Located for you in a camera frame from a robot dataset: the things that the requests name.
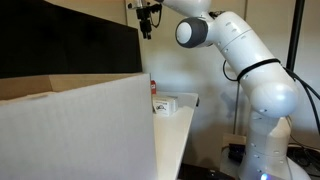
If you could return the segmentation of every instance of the black pole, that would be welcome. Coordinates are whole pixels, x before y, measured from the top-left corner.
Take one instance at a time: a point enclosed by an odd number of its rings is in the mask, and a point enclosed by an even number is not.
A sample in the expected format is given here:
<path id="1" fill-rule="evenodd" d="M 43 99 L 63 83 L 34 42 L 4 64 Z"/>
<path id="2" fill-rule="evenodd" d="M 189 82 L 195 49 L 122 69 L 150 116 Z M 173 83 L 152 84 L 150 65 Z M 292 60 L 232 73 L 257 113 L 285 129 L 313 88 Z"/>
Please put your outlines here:
<path id="1" fill-rule="evenodd" d="M 299 43 L 299 35 L 301 29 L 301 22 L 303 16 L 303 9 L 304 9 L 304 1 L 305 0 L 296 0 L 296 5 L 294 9 L 294 17 L 291 29 L 291 38 L 289 44 L 289 51 L 288 51 L 288 59 L 287 59 L 287 69 L 293 71 L 294 64 L 296 61 L 296 54 L 298 49 Z"/>

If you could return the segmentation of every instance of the white wall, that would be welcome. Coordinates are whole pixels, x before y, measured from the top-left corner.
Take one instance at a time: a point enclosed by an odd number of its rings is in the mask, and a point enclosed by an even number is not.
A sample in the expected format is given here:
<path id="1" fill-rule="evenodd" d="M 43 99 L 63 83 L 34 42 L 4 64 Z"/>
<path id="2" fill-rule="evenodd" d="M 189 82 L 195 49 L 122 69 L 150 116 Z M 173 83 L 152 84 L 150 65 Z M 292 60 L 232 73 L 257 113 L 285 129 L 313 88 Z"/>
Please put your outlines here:
<path id="1" fill-rule="evenodd" d="M 295 0 L 249 0 L 247 21 L 285 66 Z M 296 72 L 320 92 L 317 66 L 320 65 L 319 0 L 308 0 L 305 7 Z M 212 11 L 231 10 L 244 15 L 245 0 L 213 0 Z M 200 106 L 195 111 L 184 162 L 203 167 L 218 167 L 223 133 L 232 132 L 236 83 L 222 73 L 223 57 L 215 47 L 184 49 L 175 42 L 176 25 L 183 19 L 163 9 L 161 25 L 153 29 L 152 40 L 141 39 L 143 69 L 157 82 L 158 90 L 196 92 Z M 139 28 L 133 10 L 127 11 L 128 25 Z M 319 136 L 310 106 L 301 91 L 301 104 L 294 113 L 293 135 L 303 143 L 318 146 Z M 249 104 L 240 92 L 239 134 L 245 134 Z"/>
<path id="2" fill-rule="evenodd" d="M 107 19 L 123 25 L 127 24 L 124 0 L 46 0 L 92 16 Z"/>

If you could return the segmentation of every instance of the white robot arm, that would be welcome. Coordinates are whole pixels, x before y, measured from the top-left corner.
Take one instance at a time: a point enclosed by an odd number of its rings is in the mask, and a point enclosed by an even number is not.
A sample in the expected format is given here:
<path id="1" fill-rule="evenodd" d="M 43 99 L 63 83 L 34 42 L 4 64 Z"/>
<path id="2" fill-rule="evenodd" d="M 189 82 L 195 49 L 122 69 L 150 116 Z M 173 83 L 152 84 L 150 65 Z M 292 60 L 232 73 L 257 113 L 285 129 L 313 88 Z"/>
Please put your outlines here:
<path id="1" fill-rule="evenodd" d="M 298 104 L 298 89 L 252 28 L 233 12 L 211 16 L 211 0 L 156 0 L 186 16 L 176 29 L 185 48 L 214 44 L 238 76 L 252 113 L 246 155 L 239 170 L 242 180 L 310 179 L 286 157 L 290 115 Z"/>

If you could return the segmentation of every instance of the cardboard box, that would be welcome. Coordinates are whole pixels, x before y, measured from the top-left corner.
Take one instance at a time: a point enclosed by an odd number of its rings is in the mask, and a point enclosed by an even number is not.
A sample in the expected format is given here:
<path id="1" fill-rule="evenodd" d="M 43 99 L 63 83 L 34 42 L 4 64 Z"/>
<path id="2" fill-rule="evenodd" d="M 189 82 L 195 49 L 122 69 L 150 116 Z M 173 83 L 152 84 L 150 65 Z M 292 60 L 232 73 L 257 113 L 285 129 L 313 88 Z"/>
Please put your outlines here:
<path id="1" fill-rule="evenodd" d="M 0 79 L 0 100 L 1 180 L 157 179 L 148 74 Z"/>

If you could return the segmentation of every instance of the white table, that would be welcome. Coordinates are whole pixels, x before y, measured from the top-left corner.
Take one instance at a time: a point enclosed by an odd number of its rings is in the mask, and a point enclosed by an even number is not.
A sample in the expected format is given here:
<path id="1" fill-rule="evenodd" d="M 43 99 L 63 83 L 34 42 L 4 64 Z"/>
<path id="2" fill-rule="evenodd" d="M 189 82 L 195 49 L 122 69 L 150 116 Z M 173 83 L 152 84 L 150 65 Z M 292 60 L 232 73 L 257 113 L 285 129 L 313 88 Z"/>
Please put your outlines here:
<path id="1" fill-rule="evenodd" d="M 179 172 L 198 94 L 157 92 L 178 97 L 179 109 L 165 117 L 154 114 L 155 146 L 159 180 L 175 180 Z"/>

